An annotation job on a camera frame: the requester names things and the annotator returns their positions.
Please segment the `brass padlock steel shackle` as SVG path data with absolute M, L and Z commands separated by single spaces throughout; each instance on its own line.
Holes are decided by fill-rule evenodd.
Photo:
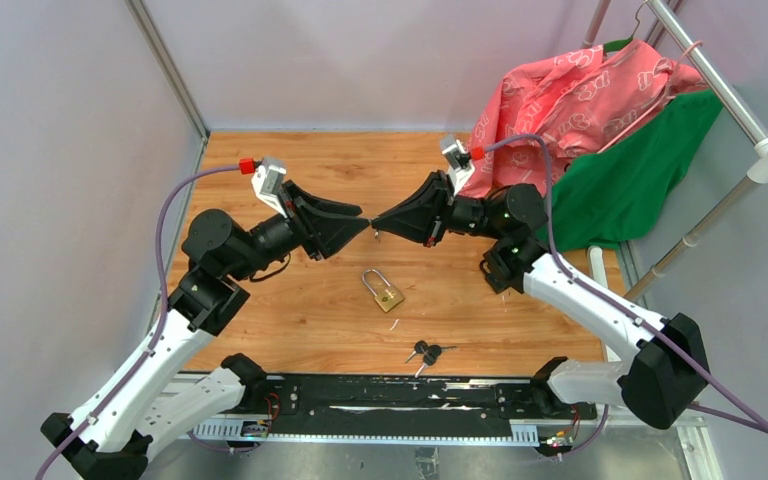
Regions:
M 404 294 L 377 269 L 364 270 L 361 281 L 384 313 L 389 313 L 405 301 Z

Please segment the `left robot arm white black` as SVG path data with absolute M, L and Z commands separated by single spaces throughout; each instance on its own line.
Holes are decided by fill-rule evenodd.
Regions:
M 163 296 L 147 336 L 87 402 L 44 421 L 55 455 L 81 478 L 137 479 L 170 443 L 215 414 L 276 410 L 265 371 L 242 354 L 170 398 L 163 391 L 243 307 L 243 281 L 264 279 L 271 264 L 299 248 L 327 259 L 368 226 L 360 207 L 312 196 L 290 181 L 278 188 L 277 207 L 251 229 L 220 209 L 198 214 L 182 245 L 188 271 Z

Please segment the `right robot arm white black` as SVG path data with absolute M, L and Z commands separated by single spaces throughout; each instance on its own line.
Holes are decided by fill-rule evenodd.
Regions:
M 581 273 L 537 237 L 547 222 L 532 184 L 475 199 L 455 194 L 449 176 L 437 171 L 372 226 L 426 247 L 446 233 L 493 239 L 480 269 L 494 292 L 514 289 L 555 307 L 617 355 L 612 362 L 548 362 L 530 392 L 537 413 L 552 418 L 573 403 L 600 403 L 625 407 L 650 427 L 671 427 L 708 385 L 698 324 L 647 310 Z

